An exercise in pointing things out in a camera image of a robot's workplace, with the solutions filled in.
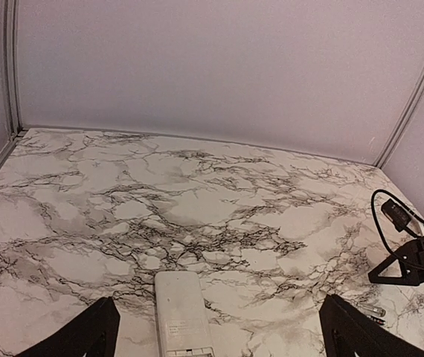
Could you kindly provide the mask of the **left aluminium frame post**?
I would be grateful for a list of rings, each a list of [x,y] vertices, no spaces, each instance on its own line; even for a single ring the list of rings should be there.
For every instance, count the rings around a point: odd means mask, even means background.
[[[10,140],[13,140],[20,136],[23,130],[17,62],[19,1],[3,1],[2,10],[1,42],[4,101],[9,137]]]

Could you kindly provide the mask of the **white remote control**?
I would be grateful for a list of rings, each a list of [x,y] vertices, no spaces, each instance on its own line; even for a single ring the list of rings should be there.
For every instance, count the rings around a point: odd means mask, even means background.
[[[162,356],[215,355],[197,273],[157,273],[155,299]]]

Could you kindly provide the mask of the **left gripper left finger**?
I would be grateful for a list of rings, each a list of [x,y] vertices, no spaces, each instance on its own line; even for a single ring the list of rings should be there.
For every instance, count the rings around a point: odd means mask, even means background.
[[[120,314],[111,297],[102,297],[53,335],[19,353],[28,356],[113,356]]]

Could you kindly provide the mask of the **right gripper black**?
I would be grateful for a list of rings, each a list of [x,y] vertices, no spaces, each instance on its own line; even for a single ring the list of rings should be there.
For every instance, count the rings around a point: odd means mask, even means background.
[[[424,239],[414,239],[395,250],[402,259],[390,255],[368,273],[371,283],[419,286],[424,283]]]

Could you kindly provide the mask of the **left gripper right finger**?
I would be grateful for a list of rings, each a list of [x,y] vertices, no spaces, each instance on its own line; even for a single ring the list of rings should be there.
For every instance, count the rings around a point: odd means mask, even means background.
[[[424,356],[424,350],[378,326],[338,295],[325,297],[319,318],[327,356]]]

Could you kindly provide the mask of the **battery in remote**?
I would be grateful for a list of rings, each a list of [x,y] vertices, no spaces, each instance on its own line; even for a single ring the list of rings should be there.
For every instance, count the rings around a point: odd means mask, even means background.
[[[375,316],[372,315],[368,315],[369,319],[371,319],[373,322],[375,322],[376,324],[380,325],[380,326],[384,326],[385,325],[385,321],[382,320],[381,318],[377,318]]]

